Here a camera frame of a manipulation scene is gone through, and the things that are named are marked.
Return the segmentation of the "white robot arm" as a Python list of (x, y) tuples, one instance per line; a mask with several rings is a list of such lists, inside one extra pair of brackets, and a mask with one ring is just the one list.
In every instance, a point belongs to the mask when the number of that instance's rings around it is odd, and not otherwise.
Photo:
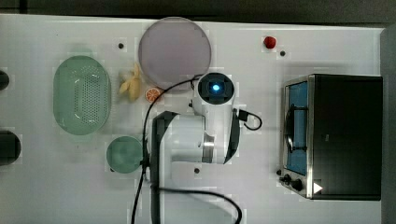
[(236, 210), (227, 196), (204, 189), (181, 189), (173, 181), (176, 162), (225, 164), (236, 153), (240, 139), (239, 112), (233, 106), (235, 86), (222, 73), (208, 73), (193, 85), (191, 115), (163, 111), (148, 133), (151, 224), (226, 224), (232, 217), (207, 200), (218, 198)]

